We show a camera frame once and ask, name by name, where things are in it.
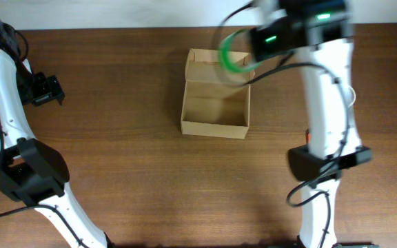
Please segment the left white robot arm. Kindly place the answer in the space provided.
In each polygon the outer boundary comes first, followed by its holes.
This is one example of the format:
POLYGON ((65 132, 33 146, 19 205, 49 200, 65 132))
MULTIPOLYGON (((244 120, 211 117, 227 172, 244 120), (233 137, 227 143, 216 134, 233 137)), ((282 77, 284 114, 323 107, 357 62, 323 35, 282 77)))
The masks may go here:
POLYGON ((33 209, 71 247, 113 247, 75 198, 62 155, 36 138, 26 118, 24 105, 62 103, 65 94, 55 75, 32 70, 28 51, 19 47, 23 37, 0 20, 0 192, 24 204, 0 218, 33 209))

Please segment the brown cardboard box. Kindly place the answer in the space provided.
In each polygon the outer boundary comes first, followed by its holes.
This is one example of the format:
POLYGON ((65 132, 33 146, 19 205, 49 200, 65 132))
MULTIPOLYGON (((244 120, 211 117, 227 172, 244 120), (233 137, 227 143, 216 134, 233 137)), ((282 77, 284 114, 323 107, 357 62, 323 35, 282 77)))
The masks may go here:
POLYGON ((185 63, 181 112, 183 135, 244 139, 250 128, 251 89, 244 83, 255 72, 231 73, 216 50, 190 49, 185 63))

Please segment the green tape roll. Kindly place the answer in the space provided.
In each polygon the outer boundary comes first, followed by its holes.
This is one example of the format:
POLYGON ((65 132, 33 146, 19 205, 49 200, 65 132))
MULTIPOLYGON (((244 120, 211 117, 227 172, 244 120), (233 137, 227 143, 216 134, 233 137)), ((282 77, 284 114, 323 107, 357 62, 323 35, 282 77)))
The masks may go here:
POLYGON ((242 29, 235 31, 234 33, 230 34, 226 38, 224 38, 221 41, 221 44, 219 45, 218 49, 218 58, 219 62, 221 64, 221 67, 228 72, 231 73, 245 73, 245 72, 251 72, 254 71, 256 68, 258 68, 260 65, 262 65, 261 62, 258 61, 253 61, 249 62, 247 65, 240 66, 236 63, 236 61, 232 58, 232 45, 234 40, 247 32, 247 29, 242 29))

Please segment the orange utility knife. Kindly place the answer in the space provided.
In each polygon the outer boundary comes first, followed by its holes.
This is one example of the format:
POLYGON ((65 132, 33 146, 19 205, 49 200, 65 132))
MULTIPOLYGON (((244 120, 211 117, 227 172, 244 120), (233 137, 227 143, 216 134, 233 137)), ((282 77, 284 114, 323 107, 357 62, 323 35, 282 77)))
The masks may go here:
POLYGON ((310 134, 310 131, 309 131, 309 130, 306 130, 305 139, 306 139, 306 143, 307 143, 307 144, 310 143, 310 141, 311 141, 311 134, 310 134))

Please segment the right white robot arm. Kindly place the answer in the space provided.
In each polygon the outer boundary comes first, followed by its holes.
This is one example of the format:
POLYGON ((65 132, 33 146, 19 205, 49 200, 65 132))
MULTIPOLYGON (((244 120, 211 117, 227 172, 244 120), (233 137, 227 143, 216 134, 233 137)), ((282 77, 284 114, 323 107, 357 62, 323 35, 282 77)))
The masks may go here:
POLYGON ((344 169, 371 160, 358 135, 351 84, 354 29, 346 1, 254 1, 262 21, 250 31, 256 61, 287 52, 301 69, 307 142, 287 153, 302 211, 298 247, 337 247, 335 197, 344 169))

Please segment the white masking tape roll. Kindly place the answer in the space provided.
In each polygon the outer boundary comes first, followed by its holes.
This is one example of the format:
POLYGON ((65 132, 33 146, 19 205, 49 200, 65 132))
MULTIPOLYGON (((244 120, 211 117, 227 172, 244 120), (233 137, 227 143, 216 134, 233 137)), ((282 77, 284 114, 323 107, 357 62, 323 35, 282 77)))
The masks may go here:
POLYGON ((352 107, 354 105, 354 103, 356 102, 356 92, 351 85, 348 86, 348 91, 349 91, 349 97, 350 97, 348 107, 352 107))

